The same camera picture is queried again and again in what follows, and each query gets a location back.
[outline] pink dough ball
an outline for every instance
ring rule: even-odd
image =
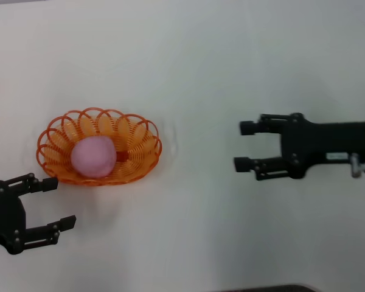
[[[106,136],[82,139],[72,150],[73,168],[88,178],[108,176],[116,163],[114,142]]]

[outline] orange basket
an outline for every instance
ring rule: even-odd
[[[75,144],[91,136],[108,136],[114,142],[117,161],[105,178],[84,177],[71,164]],[[68,111],[52,120],[39,136],[36,159],[48,175],[63,183],[114,186],[143,178],[157,165],[161,151],[162,143],[153,122],[114,109],[87,108]]]

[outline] white surface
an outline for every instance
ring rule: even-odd
[[[232,164],[279,152],[239,135],[260,113],[365,120],[365,0],[0,5],[0,179],[44,177],[38,135],[88,106],[154,120],[162,161],[134,184],[24,196],[29,227],[77,225],[57,246],[0,247],[0,292],[365,291],[365,176],[257,182]]]

